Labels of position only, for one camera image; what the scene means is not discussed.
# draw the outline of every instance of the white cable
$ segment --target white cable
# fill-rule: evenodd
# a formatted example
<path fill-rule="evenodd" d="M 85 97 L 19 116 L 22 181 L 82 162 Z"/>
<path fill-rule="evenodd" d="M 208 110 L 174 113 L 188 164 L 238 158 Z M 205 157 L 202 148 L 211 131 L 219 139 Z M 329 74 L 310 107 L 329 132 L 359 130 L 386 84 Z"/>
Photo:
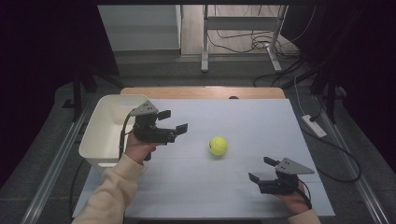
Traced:
<path fill-rule="evenodd" d="M 301 110 L 301 112 L 303 113 L 303 115 L 305 115 L 305 113 L 304 113 L 304 111 L 303 111 L 303 108 L 301 107 L 301 104 L 300 104 L 300 97 L 298 96 L 297 81 L 296 81 L 297 77 L 298 77 L 298 76 L 295 76 L 295 77 L 294 77 L 294 88 L 296 89 L 298 106 L 300 107 L 300 110 Z"/>

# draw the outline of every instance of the yellow tennis ball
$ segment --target yellow tennis ball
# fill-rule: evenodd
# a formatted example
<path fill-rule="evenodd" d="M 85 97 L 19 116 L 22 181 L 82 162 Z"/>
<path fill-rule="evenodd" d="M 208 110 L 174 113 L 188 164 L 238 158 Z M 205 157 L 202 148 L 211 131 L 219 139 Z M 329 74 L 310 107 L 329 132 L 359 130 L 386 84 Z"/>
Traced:
<path fill-rule="evenodd" d="M 210 152 L 216 156 L 221 156 L 227 151 L 227 140 L 225 138 L 216 136 L 210 140 L 209 149 Z"/>

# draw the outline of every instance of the white bin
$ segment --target white bin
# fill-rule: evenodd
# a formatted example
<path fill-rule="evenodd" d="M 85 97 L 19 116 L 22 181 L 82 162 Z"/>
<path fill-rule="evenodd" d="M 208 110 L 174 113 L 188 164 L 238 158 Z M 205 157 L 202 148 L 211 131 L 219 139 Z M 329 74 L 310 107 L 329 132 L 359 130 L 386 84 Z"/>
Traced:
<path fill-rule="evenodd" d="M 119 160 L 120 132 L 131 110 L 147 101 L 144 95 L 107 95 L 99 100 L 79 146 L 79 154 L 92 167 L 103 172 Z M 132 130 L 134 117 L 126 131 Z"/>

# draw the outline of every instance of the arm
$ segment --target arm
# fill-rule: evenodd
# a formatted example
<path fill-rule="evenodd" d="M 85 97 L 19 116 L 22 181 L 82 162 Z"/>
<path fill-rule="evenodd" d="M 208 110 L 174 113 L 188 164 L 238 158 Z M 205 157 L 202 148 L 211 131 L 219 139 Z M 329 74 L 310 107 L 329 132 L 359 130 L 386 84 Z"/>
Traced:
<path fill-rule="evenodd" d="M 299 183 L 299 189 L 304 192 L 303 184 Z M 320 224 L 317 213 L 314 209 L 309 209 L 303 197 L 297 192 L 288 195 L 275 195 L 279 198 L 294 214 L 289 217 L 290 224 Z"/>
<path fill-rule="evenodd" d="M 129 134 L 120 161 L 104 171 L 101 186 L 88 198 L 73 223 L 122 223 L 124 210 L 137 192 L 143 160 L 158 145 L 140 142 Z"/>

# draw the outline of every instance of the beige sleeve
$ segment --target beige sleeve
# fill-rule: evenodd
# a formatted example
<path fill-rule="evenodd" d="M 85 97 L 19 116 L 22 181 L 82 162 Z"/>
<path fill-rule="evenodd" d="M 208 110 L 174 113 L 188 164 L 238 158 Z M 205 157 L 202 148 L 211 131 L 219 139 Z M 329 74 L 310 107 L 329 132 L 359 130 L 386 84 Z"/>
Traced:
<path fill-rule="evenodd" d="M 314 209 L 289 217 L 288 221 L 290 224 L 320 224 L 320 220 Z"/>
<path fill-rule="evenodd" d="M 102 184 L 88 198 L 77 223 L 122 223 L 125 208 L 137 192 L 137 179 L 143 166 L 125 154 L 113 168 L 102 174 Z"/>

